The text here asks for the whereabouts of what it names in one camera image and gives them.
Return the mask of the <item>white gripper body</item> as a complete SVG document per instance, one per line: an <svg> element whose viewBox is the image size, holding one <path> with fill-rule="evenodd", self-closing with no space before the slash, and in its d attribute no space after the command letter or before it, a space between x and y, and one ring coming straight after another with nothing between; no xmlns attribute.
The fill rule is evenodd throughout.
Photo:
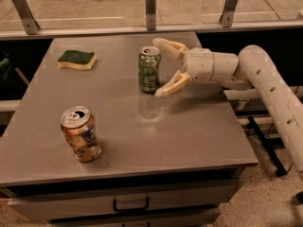
<svg viewBox="0 0 303 227"><path fill-rule="evenodd" d="M181 71L190 75L195 82L210 81L214 67L214 55L209 49L195 47L183 57Z"/></svg>

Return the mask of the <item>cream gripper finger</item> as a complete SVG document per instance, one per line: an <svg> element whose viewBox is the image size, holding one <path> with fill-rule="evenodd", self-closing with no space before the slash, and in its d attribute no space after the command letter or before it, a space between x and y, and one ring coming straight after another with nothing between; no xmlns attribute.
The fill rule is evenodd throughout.
<svg viewBox="0 0 303 227"><path fill-rule="evenodd" d="M154 38L152 44L173 61L182 59L188 52L188 48L185 44L163 38Z"/></svg>
<svg viewBox="0 0 303 227"><path fill-rule="evenodd" d="M192 82L192 77L190 74L188 72L182 73L180 70L178 70L169 82L156 90L155 95L157 97L169 96L173 93L178 92L190 82Z"/></svg>

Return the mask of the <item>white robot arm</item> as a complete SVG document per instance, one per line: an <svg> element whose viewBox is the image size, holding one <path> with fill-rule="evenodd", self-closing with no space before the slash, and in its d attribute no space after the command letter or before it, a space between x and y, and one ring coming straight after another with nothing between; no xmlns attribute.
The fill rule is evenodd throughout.
<svg viewBox="0 0 303 227"><path fill-rule="evenodd" d="M156 90L158 97L169 96L190 82L210 81L232 90L255 88L262 99L296 172L303 174L303 104L278 73L267 52L247 45L237 55L187 48L184 44L156 38L152 44L172 60L183 61L172 79Z"/></svg>

